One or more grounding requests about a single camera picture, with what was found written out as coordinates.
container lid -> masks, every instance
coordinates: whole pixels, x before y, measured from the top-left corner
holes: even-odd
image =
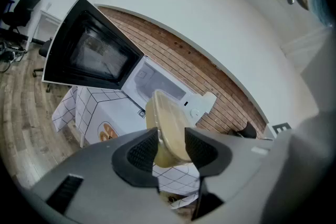
[[[190,162],[191,159],[185,150],[184,129],[195,126],[184,114],[178,100],[169,94],[155,90],[152,99],[156,126],[164,145],[177,158]]]

baseboard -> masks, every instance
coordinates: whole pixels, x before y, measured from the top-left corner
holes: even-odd
[[[22,34],[19,34],[15,31],[13,32],[9,32],[7,29],[4,29],[4,28],[0,28],[0,34],[6,36],[6,35],[11,35],[17,39],[22,39],[22,40],[28,40],[28,36],[26,35],[22,35]],[[31,40],[32,43],[36,43],[36,44],[39,44],[39,45],[43,45],[45,43],[45,41],[42,41],[42,40],[39,40],[39,39],[36,39],[36,38],[33,38]]]

checkered tablecloth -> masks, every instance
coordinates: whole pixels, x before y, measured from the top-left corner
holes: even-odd
[[[75,120],[78,130],[86,135],[98,103],[122,98],[128,96],[120,90],[73,86],[54,111],[52,122],[58,132]],[[188,205],[198,198],[199,173],[192,163],[170,168],[153,164],[153,176],[159,180],[160,191],[186,196],[172,203],[172,209]]]

vent slot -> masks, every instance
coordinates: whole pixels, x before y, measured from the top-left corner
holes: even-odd
[[[83,178],[69,175],[47,200],[47,205],[64,214],[69,203],[83,182]]]

microwave window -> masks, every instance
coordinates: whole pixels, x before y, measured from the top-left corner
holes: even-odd
[[[90,28],[84,29],[70,56],[70,66],[94,77],[118,78],[128,60],[120,49],[120,41],[106,39]]]

